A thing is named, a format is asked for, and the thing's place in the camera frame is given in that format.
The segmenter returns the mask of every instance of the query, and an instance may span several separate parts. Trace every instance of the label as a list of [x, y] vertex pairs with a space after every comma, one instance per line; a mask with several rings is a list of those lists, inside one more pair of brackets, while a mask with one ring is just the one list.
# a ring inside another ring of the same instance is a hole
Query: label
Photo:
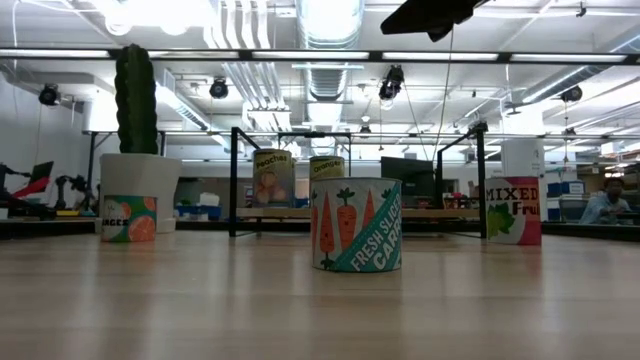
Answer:
[[536, 177], [487, 179], [487, 237], [490, 242], [540, 245], [540, 192]]
[[311, 159], [309, 166], [311, 168], [311, 180], [317, 180], [328, 177], [344, 176], [344, 159], [327, 158], [327, 159]]
[[154, 241], [156, 236], [156, 198], [105, 195], [102, 215], [102, 241]]
[[382, 272], [401, 266], [400, 183], [321, 181], [313, 185], [313, 265], [336, 272]]
[[256, 151], [253, 161], [253, 206], [292, 206], [295, 183], [291, 153]]

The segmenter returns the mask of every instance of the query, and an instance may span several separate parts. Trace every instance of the person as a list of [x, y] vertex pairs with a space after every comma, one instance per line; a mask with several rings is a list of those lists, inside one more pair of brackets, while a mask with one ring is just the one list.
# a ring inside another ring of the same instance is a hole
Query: person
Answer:
[[629, 204], [620, 199], [624, 181], [620, 178], [608, 178], [604, 181], [605, 193], [591, 198], [582, 214], [580, 224], [615, 225], [619, 221], [616, 214], [631, 211]]

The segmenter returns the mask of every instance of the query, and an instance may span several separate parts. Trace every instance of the fresh sliced carrots can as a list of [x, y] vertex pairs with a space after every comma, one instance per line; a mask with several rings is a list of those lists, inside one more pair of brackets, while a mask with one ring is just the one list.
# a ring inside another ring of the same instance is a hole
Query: fresh sliced carrots can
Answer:
[[336, 272], [382, 272], [402, 264], [401, 182], [384, 178], [313, 181], [313, 266]]

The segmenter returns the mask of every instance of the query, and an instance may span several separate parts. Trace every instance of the mixed fruit can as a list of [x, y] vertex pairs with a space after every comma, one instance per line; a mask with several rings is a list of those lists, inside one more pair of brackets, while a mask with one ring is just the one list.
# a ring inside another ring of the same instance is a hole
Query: mixed fruit can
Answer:
[[105, 195], [101, 239], [107, 242], [154, 241], [156, 198]]
[[291, 207], [295, 196], [294, 162], [286, 150], [253, 153], [253, 206]]
[[502, 177], [485, 181], [489, 242], [540, 245], [540, 191], [537, 177]]
[[311, 184], [313, 267], [382, 272], [402, 264], [401, 182], [327, 178]]

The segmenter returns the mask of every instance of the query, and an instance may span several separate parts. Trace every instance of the plant pot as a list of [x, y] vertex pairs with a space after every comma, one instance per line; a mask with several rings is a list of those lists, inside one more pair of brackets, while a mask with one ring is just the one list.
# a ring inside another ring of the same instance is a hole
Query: plant pot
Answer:
[[[149, 154], [104, 154], [100, 157], [100, 214], [105, 213], [104, 197], [145, 196], [156, 198], [156, 233], [176, 229], [173, 196], [182, 170], [179, 159]], [[96, 221], [100, 233], [102, 219]]]

